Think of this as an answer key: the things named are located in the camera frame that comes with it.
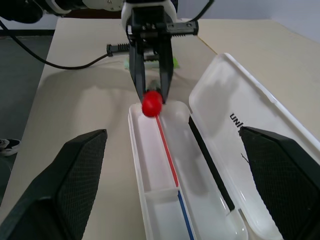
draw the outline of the red stripe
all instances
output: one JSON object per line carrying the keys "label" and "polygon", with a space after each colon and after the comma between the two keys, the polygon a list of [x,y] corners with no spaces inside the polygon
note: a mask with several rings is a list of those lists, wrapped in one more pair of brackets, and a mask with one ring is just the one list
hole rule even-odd
{"label": "red stripe", "polygon": [[159,119],[158,116],[156,116],[155,119],[156,119],[156,123],[158,124],[158,127],[159,127],[160,135],[161,135],[161,138],[162,138],[162,142],[163,142],[163,146],[164,146],[164,149],[165,149],[166,156],[167,156],[168,161],[169,161],[169,165],[170,165],[170,168],[171,168],[171,172],[172,172],[172,175],[173,175],[175,186],[178,187],[179,183],[178,183],[176,170],[175,170],[174,164],[172,162],[172,158],[171,158],[171,155],[170,155],[170,152],[169,152],[168,144],[167,144],[167,141],[165,139],[165,134],[164,134],[164,131],[163,131],[161,123],[160,123],[160,119]]}

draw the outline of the table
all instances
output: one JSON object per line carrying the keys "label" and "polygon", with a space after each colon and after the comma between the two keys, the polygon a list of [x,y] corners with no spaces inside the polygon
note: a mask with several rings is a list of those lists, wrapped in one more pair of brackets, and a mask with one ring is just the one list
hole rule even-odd
{"label": "table", "polygon": [[[214,52],[229,52],[320,139],[320,44],[270,20],[199,24],[203,42],[193,36],[172,40],[181,69],[175,70],[169,99],[188,104]],[[127,37],[119,20],[60,19],[47,60],[82,65],[102,55],[106,44],[121,42]],[[0,207],[0,222],[65,142],[107,129],[99,188],[83,239],[145,239],[127,119],[129,106],[139,99],[123,61],[109,58],[81,71],[45,66]],[[149,79],[156,75],[148,71]],[[259,239],[248,231],[251,240]]]}
{"label": "table", "polygon": [[[107,44],[127,41],[118,19],[64,18],[57,23],[47,60],[78,66],[105,54]],[[181,69],[174,73],[169,99],[187,104],[215,54],[194,36],[174,38],[172,45]],[[139,98],[124,59],[108,58],[79,71],[44,67],[0,208],[0,222],[65,142],[107,129],[99,188],[83,239],[145,239],[128,125],[129,107]],[[150,70],[148,78],[158,74]]]}

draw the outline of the black cable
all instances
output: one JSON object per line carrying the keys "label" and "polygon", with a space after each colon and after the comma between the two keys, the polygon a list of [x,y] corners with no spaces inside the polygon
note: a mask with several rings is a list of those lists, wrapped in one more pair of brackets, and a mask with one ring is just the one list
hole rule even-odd
{"label": "black cable", "polygon": [[33,51],[31,51],[26,45],[24,45],[14,34],[12,34],[12,32],[3,24],[3,22],[0,20],[0,27],[2,27],[2,29],[5,31],[6,34],[8,34],[20,47],[22,47],[25,51],[27,51],[31,56],[33,56],[35,59],[39,60],[40,62],[47,64],[51,67],[57,68],[57,69],[64,69],[64,70],[80,70],[80,69],[85,69],[88,68],[90,66],[92,66],[93,64],[95,64],[96,62],[109,57],[109,54],[105,54],[102,55],[101,57],[97,58],[96,60],[86,64],[86,65],[82,65],[82,66],[59,66],[56,65],[54,63],[51,63],[49,61],[44,60],[43,58],[41,58],[40,56],[38,56],[37,54],[35,54]]}
{"label": "black cable", "polygon": [[209,0],[209,2],[204,6],[202,11],[194,19],[190,20],[189,22],[195,22],[195,21],[198,21],[200,18],[202,18],[202,16],[206,13],[206,11],[211,7],[211,5],[214,2],[215,0]]}

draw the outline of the shoe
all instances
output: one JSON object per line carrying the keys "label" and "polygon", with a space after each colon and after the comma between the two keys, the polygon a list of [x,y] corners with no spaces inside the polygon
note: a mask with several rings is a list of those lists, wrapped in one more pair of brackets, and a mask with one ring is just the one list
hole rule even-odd
{"label": "shoe", "polygon": [[20,140],[17,139],[0,139],[0,156],[11,156],[16,154],[20,147]]}

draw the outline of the red foam ball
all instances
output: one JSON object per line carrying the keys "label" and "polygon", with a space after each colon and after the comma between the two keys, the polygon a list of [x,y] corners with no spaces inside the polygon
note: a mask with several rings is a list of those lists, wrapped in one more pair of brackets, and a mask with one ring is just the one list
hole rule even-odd
{"label": "red foam ball", "polygon": [[148,91],[142,100],[142,112],[146,117],[153,118],[162,110],[162,96],[157,91]]}

